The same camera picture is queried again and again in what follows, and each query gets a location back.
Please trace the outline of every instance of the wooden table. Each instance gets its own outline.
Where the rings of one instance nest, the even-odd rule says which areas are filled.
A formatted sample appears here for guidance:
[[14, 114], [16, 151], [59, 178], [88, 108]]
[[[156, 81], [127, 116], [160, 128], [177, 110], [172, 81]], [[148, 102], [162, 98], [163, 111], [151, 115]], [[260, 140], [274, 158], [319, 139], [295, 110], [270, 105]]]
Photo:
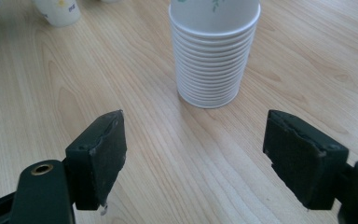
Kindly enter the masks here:
[[21, 171], [62, 160], [101, 114], [123, 109], [127, 161], [105, 216], [77, 223], [337, 223], [308, 211], [262, 143], [269, 109], [295, 114], [358, 161], [358, 0], [261, 0], [241, 90], [199, 109], [178, 95], [169, 0], [78, 0], [54, 28], [32, 1], [0, 3], [0, 197]]

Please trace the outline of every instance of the screw hole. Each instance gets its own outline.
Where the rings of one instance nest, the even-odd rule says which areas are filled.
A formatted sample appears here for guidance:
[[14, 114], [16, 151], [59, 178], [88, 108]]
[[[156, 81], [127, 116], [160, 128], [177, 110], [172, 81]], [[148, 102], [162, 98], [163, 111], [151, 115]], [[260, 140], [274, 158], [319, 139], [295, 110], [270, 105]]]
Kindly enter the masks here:
[[48, 172], [50, 172], [50, 170], [53, 169], [53, 165], [51, 164], [41, 164], [36, 166], [32, 171], [31, 174], [32, 175], [44, 175]]

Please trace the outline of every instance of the wood grain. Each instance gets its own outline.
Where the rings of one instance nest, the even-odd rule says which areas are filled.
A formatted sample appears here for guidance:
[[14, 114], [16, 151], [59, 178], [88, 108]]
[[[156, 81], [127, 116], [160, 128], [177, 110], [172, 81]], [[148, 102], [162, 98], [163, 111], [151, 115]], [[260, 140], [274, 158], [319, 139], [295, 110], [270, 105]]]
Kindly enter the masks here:
[[358, 161], [358, 1], [261, 0], [241, 89], [218, 109], [176, 91], [168, 0], [77, 1], [54, 28], [32, 1], [0, 3], [0, 197], [123, 109], [127, 162], [105, 216], [78, 223], [337, 223], [307, 211], [262, 153], [269, 109], [311, 123]]

